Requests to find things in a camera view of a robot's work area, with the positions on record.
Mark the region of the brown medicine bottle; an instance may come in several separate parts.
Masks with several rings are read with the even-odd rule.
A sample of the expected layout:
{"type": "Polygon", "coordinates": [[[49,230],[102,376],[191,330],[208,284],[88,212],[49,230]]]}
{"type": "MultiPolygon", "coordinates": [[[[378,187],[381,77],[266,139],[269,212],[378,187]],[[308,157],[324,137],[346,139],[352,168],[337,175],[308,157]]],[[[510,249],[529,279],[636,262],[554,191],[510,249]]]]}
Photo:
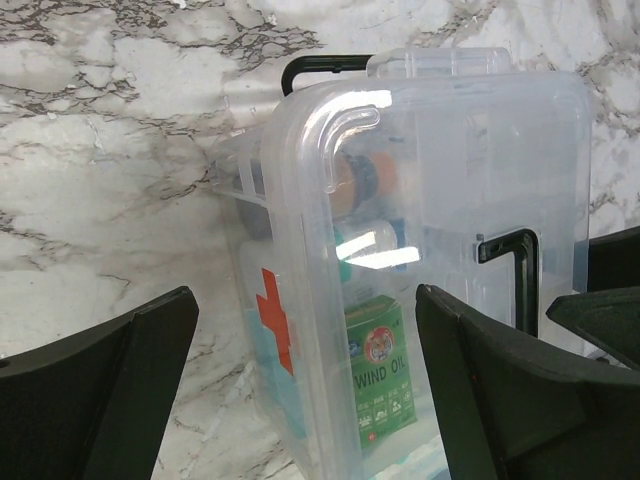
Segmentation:
{"type": "Polygon", "coordinates": [[[385,152],[336,157],[336,188],[329,195],[334,218],[354,213],[362,204],[393,193],[398,184],[394,158],[385,152]]]}

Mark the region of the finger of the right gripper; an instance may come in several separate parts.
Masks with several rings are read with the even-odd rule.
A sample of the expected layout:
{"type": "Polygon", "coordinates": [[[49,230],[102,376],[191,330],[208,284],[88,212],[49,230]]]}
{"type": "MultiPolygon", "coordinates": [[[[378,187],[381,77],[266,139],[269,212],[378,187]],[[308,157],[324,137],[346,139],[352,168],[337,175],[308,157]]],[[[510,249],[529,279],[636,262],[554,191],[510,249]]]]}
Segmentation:
{"type": "Polygon", "coordinates": [[[589,240],[588,292],[638,287],[639,283],[639,227],[589,240]]]}
{"type": "Polygon", "coordinates": [[[639,369],[639,287],[556,298],[547,317],[625,366],[639,369]]]}

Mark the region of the white green-label bottle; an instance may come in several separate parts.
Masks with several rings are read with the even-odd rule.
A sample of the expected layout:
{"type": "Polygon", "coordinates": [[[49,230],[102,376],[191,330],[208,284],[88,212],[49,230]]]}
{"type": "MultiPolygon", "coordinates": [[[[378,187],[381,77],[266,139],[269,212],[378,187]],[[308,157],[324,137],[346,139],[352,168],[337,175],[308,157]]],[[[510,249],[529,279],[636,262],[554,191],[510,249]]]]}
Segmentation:
{"type": "Polygon", "coordinates": [[[340,279],[343,284],[355,280],[357,267],[373,269],[365,257],[395,250],[398,233],[392,223],[383,219],[363,222],[342,221],[333,225],[340,279]]]}

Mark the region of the green small medicine box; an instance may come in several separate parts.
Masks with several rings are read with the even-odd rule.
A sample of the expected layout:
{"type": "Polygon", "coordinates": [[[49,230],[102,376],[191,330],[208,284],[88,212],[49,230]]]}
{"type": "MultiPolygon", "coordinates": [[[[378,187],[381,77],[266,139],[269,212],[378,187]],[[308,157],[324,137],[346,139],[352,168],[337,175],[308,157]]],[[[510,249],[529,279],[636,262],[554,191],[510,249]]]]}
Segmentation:
{"type": "Polygon", "coordinates": [[[368,448],[417,419],[402,307],[378,295],[345,320],[359,437],[368,448]]]}

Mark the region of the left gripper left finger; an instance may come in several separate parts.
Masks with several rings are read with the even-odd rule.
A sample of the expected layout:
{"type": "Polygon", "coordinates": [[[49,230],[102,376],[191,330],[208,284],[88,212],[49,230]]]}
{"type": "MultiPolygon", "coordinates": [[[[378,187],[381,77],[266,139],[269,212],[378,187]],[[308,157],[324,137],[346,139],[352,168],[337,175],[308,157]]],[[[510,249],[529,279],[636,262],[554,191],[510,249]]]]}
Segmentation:
{"type": "Polygon", "coordinates": [[[2,359],[2,478],[150,478],[198,315],[181,286],[2,359]]]}

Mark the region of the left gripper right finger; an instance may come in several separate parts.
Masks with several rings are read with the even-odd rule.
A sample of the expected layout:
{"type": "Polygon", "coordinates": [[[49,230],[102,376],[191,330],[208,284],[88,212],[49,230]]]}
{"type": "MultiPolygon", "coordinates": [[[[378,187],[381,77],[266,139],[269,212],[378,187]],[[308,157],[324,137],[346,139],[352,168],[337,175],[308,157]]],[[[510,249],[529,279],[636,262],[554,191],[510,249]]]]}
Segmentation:
{"type": "Polygon", "coordinates": [[[454,479],[635,479],[639,369],[582,357],[422,285],[416,320],[454,479]]]}

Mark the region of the teal bandage packet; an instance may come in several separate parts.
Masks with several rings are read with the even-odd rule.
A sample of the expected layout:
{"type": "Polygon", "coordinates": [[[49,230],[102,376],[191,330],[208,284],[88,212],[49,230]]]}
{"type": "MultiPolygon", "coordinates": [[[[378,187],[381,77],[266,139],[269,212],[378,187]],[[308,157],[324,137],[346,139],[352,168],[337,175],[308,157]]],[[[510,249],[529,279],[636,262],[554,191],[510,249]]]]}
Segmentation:
{"type": "Polygon", "coordinates": [[[257,309],[246,309],[245,318],[258,367],[263,409],[277,429],[294,441],[307,444],[300,389],[281,365],[275,335],[263,325],[257,309]]]}

